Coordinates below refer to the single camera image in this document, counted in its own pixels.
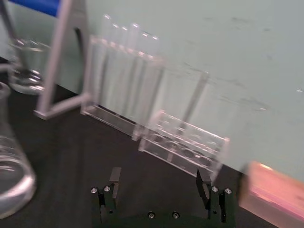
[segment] pale green wall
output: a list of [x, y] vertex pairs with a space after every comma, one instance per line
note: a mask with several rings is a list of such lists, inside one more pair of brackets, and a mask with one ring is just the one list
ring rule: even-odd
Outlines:
[[[252, 106], [267, 110], [246, 121], [243, 113], [226, 164], [241, 169], [254, 159], [304, 181], [304, 92], [297, 92], [304, 88], [304, 1], [87, 0], [87, 5], [93, 34], [105, 13], [120, 25], [136, 22], [160, 38], [168, 64], [186, 62], [242, 84]], [[54, 19], [14, 9], [22, 36], [50, 41]], [[67, 56], [74, 50], [69, 47]], [[75, 72], [74, 59], [67, 71]], [[61, 84], [75, 91], [77, 77], [67, 72]]]

